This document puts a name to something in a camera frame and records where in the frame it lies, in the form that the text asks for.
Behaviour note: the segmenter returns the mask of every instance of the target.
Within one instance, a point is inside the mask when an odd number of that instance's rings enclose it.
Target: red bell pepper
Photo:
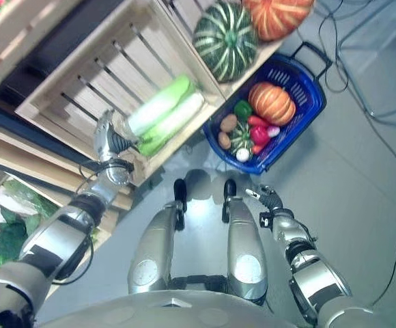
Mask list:
[[[250,130],[250,138],[254,141],[256,145],[265,145],[270,141],[270,137],[268,135],[268,131],[264,126],[254,126]]]
[[[267,123],[267,121],[261,119],[259,116],[256,115],[252,115],[248,118],[248,124],[251,126],[264,126],[264,127],[268,127],[269,123]]]
[[[251,148],[251,152],[253,152],[254,155],[258,155],[264,148],[265,148],[266,144],[264,145],[254,145]]]
[[[264,126],[254,126],[250,130],[250,139],[253,140],[256,145],[266,145],[271,138],[279,133],[280,128],[278,126],[269,126],[268,128]]]

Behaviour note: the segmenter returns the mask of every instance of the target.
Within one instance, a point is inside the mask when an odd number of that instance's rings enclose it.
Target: pumpkin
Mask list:
[[[277,126],[287,124],[296,110],[289,94],[269,82],[255,84],[249,92],[248,102],[258,116]]]
[[[314,0],[244,0],[259,38],[271,41],[295,30],[309,14]]]
[[[216,80],[238,78],[257,52],[257,32],[249,11],[239,3],[211,5],[195,27],[193,46]]]

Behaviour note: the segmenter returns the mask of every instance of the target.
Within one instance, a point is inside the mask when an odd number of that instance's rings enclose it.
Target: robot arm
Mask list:
[[[334,328],[387,327],[372,310],[352,296],[341,274],[316,249],[309,229],[295,219],[291,210],[283,207],[274,190],[261,187],[257,193],[249,189],[246,193],[269,210],[260,213],[260,226],[271,229],[290,266],[289,287],[308,323]]]
[[[118,155],[131,142],[115,133],[112,115],[106,112],[96,129],[95,151],[101,161],[97,179],[30,236],[16,262],[0,267],[0,326],[32,327],[53,280],[74,272],[91,247],[91,231],[128,183],[133,166]]]

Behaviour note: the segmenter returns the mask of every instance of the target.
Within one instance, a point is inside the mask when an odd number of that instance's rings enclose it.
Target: orange pumpkin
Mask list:
[[[314,0],[244,0],[259,38],[271,41],[295,30],[309,14]]]
[[[256,114],[272,125],[286,125],[295,115],[295,103],[281,87],[269,82],[255,84],[248,95],[248,102]]]

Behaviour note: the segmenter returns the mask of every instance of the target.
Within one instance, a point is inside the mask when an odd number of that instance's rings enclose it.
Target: blue basket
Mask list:
[[[326,63],[325,69],[317,76],[295,60],[296,54],[304,46],[314,51]],[[281,54],[274,54],[270,57],[205,123],[204,133],[215,153],[227,163],[246,173],[261,174],[267,170],[326,106],[326,98],[318,79],[330,68],[331,64],[332,62],[321,50],[308,42],[303,42],[291,57]],[[269,81],[273,85],[283,87],[295,102],[296,113],[291,122],[281,129],[280,134],[259,155],[254,156],[250,161],[241,163],[219,146],[219,126],[225,116],[233,113],[235,104],[239,100],[248,100],[249,90],[256,83],[262,81]]]

